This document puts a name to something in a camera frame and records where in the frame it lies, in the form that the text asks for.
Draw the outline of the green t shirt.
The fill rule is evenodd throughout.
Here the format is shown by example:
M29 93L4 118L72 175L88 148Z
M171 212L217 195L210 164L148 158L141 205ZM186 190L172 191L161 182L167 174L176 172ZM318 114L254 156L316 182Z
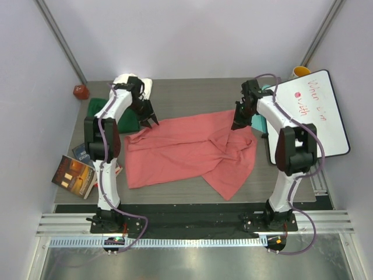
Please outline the green t shirt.
M103 109L106 103L106 99L91 98L88 104L87 116L95 116ZM140 125L138 123L138 119L136 118L136 114L130 108L127 108L124 111L119 122L117 123L117 127L120 134L128 134L140 131Z

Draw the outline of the pink t shirt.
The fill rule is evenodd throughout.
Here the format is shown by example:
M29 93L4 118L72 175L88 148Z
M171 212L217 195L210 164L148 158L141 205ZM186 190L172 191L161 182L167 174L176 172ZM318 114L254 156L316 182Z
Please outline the pink t shirt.
M252 173L258 140L232 130L234 111L171 118L124 138L128 188L201 176L226 201Z

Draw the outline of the white t shirt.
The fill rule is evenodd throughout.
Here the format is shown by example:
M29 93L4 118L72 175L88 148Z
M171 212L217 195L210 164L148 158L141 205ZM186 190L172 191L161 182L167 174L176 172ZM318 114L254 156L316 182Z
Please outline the white t shirt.
M130 76L138 77L134 73L121 74L113 80L113 84L127 83ZM141 78L141 81L144 83L142 96L144 97L144 99L149 100L152 92L153 81L149 78Z

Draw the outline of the white dry-erase board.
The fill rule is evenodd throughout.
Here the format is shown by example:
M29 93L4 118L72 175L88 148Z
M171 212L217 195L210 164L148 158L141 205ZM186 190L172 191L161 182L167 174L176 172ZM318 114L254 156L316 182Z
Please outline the white dry-erase board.
M278 85L276 100L297 121L313 123L326 157L346 155L350 143L329 71L323 69Z

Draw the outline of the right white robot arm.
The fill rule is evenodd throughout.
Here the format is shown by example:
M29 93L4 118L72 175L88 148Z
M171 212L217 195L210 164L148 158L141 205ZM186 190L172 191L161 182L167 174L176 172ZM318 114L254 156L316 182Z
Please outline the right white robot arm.
M257 80L248 80L241 87L242 98L235 103L231 129L245 128L252 124L253 116L262 115L278 136L275 162L279 173L275 189L266 201L262 216L255 220L268 231L281 231L293 220L293 199L300 181L316 163L316 126L297 124L274 101L274 91L262 90Z

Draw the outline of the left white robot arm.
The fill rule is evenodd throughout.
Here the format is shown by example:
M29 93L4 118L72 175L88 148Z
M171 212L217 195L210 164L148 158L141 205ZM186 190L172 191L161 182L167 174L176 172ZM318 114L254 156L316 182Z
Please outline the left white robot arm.
M149 121L158 124L149 93L152 80L129 76L126 82L109 84L110 97L104 107L93 117L84 120L85 150L93 161L97 174L99 196L96 214L91 222L91 233L117 233L125 226L126 218L144 221L144 216L129 214L121 209L117 190L116 164L121 151L118 122L126 109L135 112L140 126L151 128Z

